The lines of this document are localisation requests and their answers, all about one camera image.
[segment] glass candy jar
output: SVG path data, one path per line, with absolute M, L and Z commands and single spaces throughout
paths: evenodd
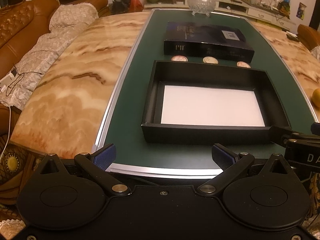
M 214 0 L 188 0 L 188 5 L 193 15 L 202 13 L 210 16 L 210 13 L 214 11 L 216 7 L 216 2 Z

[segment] green board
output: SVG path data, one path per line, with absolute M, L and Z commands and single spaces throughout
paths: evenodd
M 248 21 L 222 14 L 207 17 L 200 14 L 193 16 L 191 11 L 184 10 L 155 10 L 124 79 L 106 136 L 105 144 L 114 143 L 117 147 L 115 163 L 172 169 L 218 169 L 212 161 L 210 146 L 148 144 L 143 137 L 141 119 L 153 62 L 171 60 L 171 56 L 163 53 L 164 34 L 169 21 L 240 29 L 255 50 L 251 67 L 268 72 L 292 129 L 310 133 L 314 119 L 305 98 L 276 52 Z M 189 57 L 188 61 L 202 62 L 202 58 Z M 219 64 L 236 66 L 236 62 L 227 60 L 219 60 Z M 226 147 L 235 153 L 249 152 L 256 158 L 268 158 L 275 152 L 284 153 L 284 148 L 275 144 Z

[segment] round coaster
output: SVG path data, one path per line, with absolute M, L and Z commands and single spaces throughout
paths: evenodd
M 237 66 L 238 66 L 238 67 L 251 68 L 248 63 L 245 63 L 245 62 L 243 62 L 243 61 L 239 61 L 239 62 L 237 63 Z
M 188 61 L 187 57 L 180 56 L 180 55 L 179 56 L 173 56 L 171 60 L 172 61 Z
M 210 63 L 210 64 L 218 64 L 219 63 L 219 61 L 214 57 L 204 57 L 203 62 Z

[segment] white paper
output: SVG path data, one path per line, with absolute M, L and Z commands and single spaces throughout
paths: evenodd
M 253 91 L 187 86 L 164 87 L 161 123 L 265 126 Z

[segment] marble tabletop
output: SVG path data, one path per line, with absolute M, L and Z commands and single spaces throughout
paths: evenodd
M 11 142 L 73 158 L 92 151 L 122 66 L 150 12 L 97 19 L 64 51 L 33 92 Z M 320 87 L 320 63 L 279 29 L 253 23 L 293 71 L 308 98 Z M 314 108 L 320 119 L 320 109 Z

